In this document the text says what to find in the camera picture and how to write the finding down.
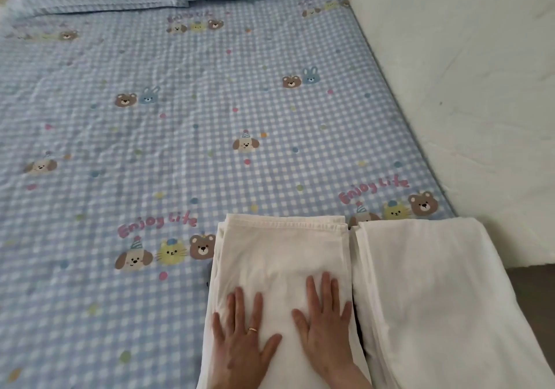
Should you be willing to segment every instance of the finger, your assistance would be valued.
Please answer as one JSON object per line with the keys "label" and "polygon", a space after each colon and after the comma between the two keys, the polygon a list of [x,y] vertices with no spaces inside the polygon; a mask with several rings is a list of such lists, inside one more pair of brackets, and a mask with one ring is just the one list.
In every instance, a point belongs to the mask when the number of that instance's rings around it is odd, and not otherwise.
{"label": "finger", "polygon": [[332,301],[331,301],[331,282],[330,282],[329,272],[324,272],[322,274],[322,283],[320,285],[320,292],[322,293],[322,313],[330,312]]}
{"label": "finger", "polygon": [[343,322],[350,323],[352,315],[352,302],[348,301],[345,303],[345,308],[343,309],[343,314],[341,315],[341,320]]}
{"label": "finger", "polygon": [[316,292],[316,284],[314,284],[314,277],[311,275],[306,279],[306,298],[309,303],[309,314],[314,318],[322,312],[318,293]]}
{"label": "finger", "polygon": [[309,323],[306,320],[306,317],[302,314],[300,310],[296,308],[293,309],[291,312],[293,316],[293,322],[295,322],[295,326],[299,331],[299,337],[301,338],[302,346],[306,346],[306,342],[309,339]]}
{"label": "finger", "polygon": [[331,280],[331,301],[332,310],[339,316],[341,314],[341,304],[339,302],[339,281],[336,278]]}
{"label": "finger", "polygon": [[245,333],[245,298],[243,289],[235,289],[235,332]]}
{"label": "finger", "polygon": [[224,330],[221,328],[220,315],[218,313],[212,315],[212,334],[217,344],[222,344],[225,341]]}
{"label": "finger", "polygon": [[235,294],[227,296],[227,319],[225,321],[225,333],[231,335],[235,332]]}
{"label": "finger", "polygon": [[260,358],[262,361],[262,365],[264,366],[264,373],[268,370],[268,366],[270,365],[270,361],[274,357],[274,354],[279,347],[281,342],[282,336],[280,334],[275,334],[270,339],[268,339],[264,349],[262,350],[262,354],[260,354]]}
{"label": "finger", "polygon": [[254,296],[253,315],[250,318],[249,327],[256,330],[260,329],[260,325],[262,324],[263,309],[264,309],[264,301],[262,299],[262,294],[257,292],[256,295]]}

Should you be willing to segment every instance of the folded white sheet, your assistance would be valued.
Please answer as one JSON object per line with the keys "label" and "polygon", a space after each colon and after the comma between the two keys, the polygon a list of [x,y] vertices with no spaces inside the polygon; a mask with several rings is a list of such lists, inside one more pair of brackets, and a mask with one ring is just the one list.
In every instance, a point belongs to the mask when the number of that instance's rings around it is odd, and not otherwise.
{"label": "folded white sheet", "polygon": [[[291,318],[293,308],[300,309],[308,317],[306,277],[314,275],[320,291],[324,271],[329,271],[339,281],[341,302],[351,300],[349,232],[344,217],[228,215],[226,221],[219,224],[216,236],[197,389],[209,387],[214,343],[212,314],[218,311],[225,321],[226,296],[236,286],[244,290],[246,321],[250,319],[256,292],[264,296],[260,346],[275,333],[283,336],[260,388],[328,389],[310,367]],[[355,363],[370,379],[354,318],[350,326]]]}
{"label": "folded white sheet", "polygon": [[376,389],[553,389],[484,227],[360,223],[354,298]]}

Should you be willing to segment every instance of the bed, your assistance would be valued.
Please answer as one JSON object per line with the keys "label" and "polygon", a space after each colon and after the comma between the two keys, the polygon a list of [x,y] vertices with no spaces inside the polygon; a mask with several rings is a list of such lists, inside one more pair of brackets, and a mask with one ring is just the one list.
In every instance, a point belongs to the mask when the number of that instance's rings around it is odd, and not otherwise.
{"label": "bed", "polygon": [[0,27],[0,379],[195,387],[228,212],[454,215],[347,0]]}

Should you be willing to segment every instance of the wall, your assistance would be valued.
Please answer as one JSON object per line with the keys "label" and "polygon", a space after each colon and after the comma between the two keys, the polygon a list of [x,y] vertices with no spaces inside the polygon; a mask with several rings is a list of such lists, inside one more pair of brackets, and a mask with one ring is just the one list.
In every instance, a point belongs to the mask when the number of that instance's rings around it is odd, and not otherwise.
{"label": "wall", "polygon": [[555,262],[555,0],[350,0],[461,216]]}

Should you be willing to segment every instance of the hand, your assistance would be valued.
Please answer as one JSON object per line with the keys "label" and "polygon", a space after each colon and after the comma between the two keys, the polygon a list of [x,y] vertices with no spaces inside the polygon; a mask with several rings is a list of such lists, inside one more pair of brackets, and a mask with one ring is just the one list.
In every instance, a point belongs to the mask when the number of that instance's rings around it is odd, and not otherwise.
{"label": "hand", "polygon": [[322,275],[322,304],[316,294],[314,278],[306,279],[310,324],[300,310],[294,309],[293,320],[299,331],[302,348],[314,370],[333,387],[339,375],[354,366],[349,344],[352,302],[339,305],[339,283],[330,274]]}
{"label": "hand", "polygon": [[[214,352],[212,376],[209,387],[212,389],[257,389],[262,383],[271,359],[281,342],[281,335],[268,339],[262,352],[258,349],[258,332],[245,330],[245,302],[243,290],[236,288],[235,293],[227,296],[228,316],[225,333],[221,327],[220,316],[212,316]],[[254,297],[253,315],[249,328],[260,329],[262,322],[262,294]]]}

